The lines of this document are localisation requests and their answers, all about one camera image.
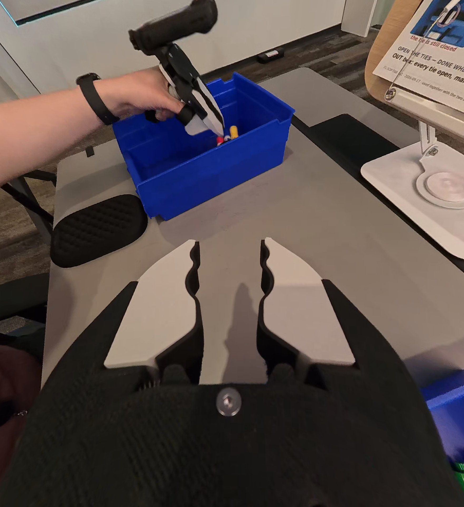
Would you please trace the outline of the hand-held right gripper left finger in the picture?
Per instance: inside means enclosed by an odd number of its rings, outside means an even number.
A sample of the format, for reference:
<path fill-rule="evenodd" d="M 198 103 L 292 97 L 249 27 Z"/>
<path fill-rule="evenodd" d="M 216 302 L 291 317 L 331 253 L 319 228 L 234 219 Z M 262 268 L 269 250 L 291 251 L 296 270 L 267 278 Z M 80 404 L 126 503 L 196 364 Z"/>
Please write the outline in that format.
<path fill-rule="evenodd" d="M 106 368 L 143 366 L 157 379 L 178 364 L 191 383 L 199 382 L 204 349 L 197 299 L 200 259 L 199 242 L 187 240 L 138 279 L 105 358 Z"/>

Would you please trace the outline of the blue plastic bin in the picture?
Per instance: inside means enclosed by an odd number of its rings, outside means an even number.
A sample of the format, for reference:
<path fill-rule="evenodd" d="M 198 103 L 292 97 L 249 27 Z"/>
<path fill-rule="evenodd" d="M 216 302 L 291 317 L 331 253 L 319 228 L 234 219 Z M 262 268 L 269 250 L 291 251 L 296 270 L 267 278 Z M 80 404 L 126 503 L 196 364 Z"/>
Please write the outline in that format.
<path fill-rule="evenodd" d="M 227 129 L 238 129 L 238 138 L 220 146 L 212 131 L 190 136 L 175 118 L 155 124 L 140 114 L 113 125 L 151 219 L 172 219 L 284 160 L 292 107 L 239 73 L 228 81 L 216 79 L 208 88 Z"/>
<path fill-rule="evenodd" d="M 464 370 L 422 388 L 447 458 L 464 462 Z"/>

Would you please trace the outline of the person's left forearm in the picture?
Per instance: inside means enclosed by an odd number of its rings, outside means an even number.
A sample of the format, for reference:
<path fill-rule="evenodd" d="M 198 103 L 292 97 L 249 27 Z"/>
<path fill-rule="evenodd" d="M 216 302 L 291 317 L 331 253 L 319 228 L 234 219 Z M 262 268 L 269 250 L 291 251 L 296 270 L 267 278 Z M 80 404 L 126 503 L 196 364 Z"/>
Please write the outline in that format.
<path fill-rule="evenodd" d="M 103 126 L 79 89 L 0 103 L 0 187 Z"/>

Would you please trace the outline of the person's left hand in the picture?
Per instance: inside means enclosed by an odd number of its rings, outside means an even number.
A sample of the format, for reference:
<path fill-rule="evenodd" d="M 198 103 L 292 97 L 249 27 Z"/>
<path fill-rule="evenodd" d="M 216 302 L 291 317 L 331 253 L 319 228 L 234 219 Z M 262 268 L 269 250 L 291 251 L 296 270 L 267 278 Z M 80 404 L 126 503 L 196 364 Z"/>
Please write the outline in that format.
<path fill-rule="evenodd" d="M 178 115 L 184 104 L 169 93 L 169 83 L 158 67 L 112 79 L 94 81 L 108 110 L 119 118 L 155 111 L 159 121 Z"/>

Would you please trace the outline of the black wrist band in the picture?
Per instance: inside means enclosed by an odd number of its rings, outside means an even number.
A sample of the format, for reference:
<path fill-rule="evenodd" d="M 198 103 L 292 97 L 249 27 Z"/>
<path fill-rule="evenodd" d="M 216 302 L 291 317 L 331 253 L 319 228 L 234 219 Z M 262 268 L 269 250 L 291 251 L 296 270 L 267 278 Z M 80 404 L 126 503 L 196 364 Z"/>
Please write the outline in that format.
<path fill-rule="evenodd" d="M 86 102 L 95 113 L 97 118 L 105 125 L 110 126 L 120 121 L 103 102 L 101 96 L 96 90 L 95 81 L 101 80 L 101 77 L 96 73 L 87 73 L 79 76 L 76 79 L 76 85 L 80 88 Z"/>

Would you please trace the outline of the black device on floor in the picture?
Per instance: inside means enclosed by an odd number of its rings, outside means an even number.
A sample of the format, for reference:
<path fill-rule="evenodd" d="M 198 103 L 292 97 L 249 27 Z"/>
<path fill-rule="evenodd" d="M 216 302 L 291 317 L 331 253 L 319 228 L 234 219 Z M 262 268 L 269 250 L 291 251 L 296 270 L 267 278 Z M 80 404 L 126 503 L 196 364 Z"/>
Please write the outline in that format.
<path fill-rule="evenodd" d="M 273 48 L 271 50 L 262 52 L 260 54 L 257 54 L 255 58 L 259 64 L 265 65 L 270 62 L 280 60 L 284 56 L 285 56 L 285 48 L 284 47 L 277 47 L 277 48 Z"/>

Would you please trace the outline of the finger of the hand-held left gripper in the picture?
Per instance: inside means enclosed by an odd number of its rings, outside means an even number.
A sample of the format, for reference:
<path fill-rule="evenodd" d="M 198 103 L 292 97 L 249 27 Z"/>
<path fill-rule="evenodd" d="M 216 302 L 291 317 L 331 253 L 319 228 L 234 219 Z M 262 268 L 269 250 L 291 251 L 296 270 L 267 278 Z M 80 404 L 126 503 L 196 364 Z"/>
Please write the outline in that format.
<path fill-rule="evenodd" d="M 193 98 L 196 103 L 196 111 L 198 111 L 197 115 L 201 118 L 206 128 L 211 130 L 216 136 L 224 136 L 225 124 L 223 115 L 201 77 L 193 80 Z"/>
<path fill-rule="evenodd" d="M 195 136 L 205 131 L 213 131 L 213 123 L 210 116 L 201 118 L 199 115 L 184 115 L 184 128 L 190 136 Z"/>

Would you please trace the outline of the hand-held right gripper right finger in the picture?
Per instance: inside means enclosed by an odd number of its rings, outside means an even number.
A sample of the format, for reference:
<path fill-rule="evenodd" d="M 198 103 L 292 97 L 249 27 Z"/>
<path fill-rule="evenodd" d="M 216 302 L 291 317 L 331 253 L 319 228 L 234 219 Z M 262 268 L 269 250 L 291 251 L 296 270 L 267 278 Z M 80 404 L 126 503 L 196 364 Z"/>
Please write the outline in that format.
<path fill-rule="evenodd" d="M 313 364 L 354 365 L 322 277 L 271 237 L 261 241 L 260 263 L 256 347 L 267 374 L 279 364 L 296 375 L 307 375 Z"/>

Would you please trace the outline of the printed instruction sheet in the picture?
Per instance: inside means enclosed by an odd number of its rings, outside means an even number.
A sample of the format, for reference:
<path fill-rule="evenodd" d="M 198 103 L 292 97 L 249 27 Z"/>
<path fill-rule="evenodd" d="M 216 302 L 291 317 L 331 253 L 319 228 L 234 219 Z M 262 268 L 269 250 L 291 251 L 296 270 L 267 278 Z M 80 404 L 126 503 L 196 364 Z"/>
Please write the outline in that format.
<path fill-rule="evenodd" d="M 373 75 L 464 113 L 464 1 L 421 1 Z"/>

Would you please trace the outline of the black table pad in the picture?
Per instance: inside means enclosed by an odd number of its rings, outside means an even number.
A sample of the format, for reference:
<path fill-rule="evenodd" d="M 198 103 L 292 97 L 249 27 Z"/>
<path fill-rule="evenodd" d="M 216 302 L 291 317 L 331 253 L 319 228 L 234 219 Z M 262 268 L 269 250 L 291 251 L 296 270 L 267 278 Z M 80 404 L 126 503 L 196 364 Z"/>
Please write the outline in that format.
<path fill-rule="evenodd" d="M 349 114 L 309 128 L 311 141 L 350 173 L 359 174 L 368 162 L 399 150 L 392 142 Z"/>

